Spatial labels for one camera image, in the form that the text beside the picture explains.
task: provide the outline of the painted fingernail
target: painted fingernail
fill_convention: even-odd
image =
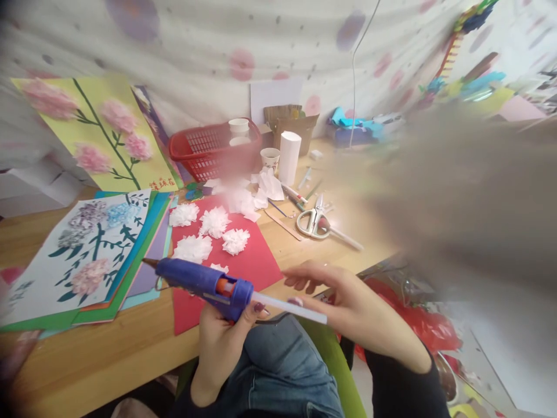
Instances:
[[[261,302],[257,302],[254,306],[254,311],[256,313],[260,313],[261,311],[263,311],[265,309],[265,305],[263,305]]]
[[[291,303],[292,305],[297,305],[299,307],[303,306],[303,300],[301,300],[299,297],[288,298],[287,302]]]

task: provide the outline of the red plastic basket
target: red plastic basket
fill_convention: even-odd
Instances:
[[[197,182],[253,171],[259,161],[261,133],[248,120],[250,143],[230,146],[228,123],[186,129],[170,137],[170,157],[181,163]]]

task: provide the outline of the silver scissors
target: silver scissors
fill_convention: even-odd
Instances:
[[[309,222],[307,227],[303,227],[300,224],[300,221],[304,217],[309,217]],[[320,232],[319,220],[322,218],[327,219],[327,217],[325,216],[325,209],[323,207],[323,194],[320,194],[315,202],[315,208],[302,212],[298,217],[298,219],[296,220],[296,226],[298,227],[299,231],[304,235],[310,236],[312,238],[317,238],[317,239],[325,239],[329,236],[330,231],[319,233]]]

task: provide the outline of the white wire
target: white wire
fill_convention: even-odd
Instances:
[[[373,14],[371,15],[370,21],[367,24],[366,30],[364,30],[364,33],[360,38],[360,42],[358,42],[358,44],[356,45],[356,49],[354,49],[354,54],[352,54],[352,80],[353,80],[353,87],[354,87],[354,105],[352,106],[353,109],[352,130],[350,131],[350,145],[348,146],[348,149],[352,149],[352,138],[354,137],[354,126],[356,125],[356,52],[358,51],[358,48],[360,47],[362,40],[366,36],[367,30],[370,28],[371,22],[373,21],[373,18],[377,13],[377,9],[380,3],[381,0],[378,0],[377,4],[375,5],[375,9],[373,10]]]

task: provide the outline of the jeans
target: jeans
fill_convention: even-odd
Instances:
[[[344,417],[337,382],[292,315],[248,333],[221,394],[229,416],[260,409],[308,418]]]

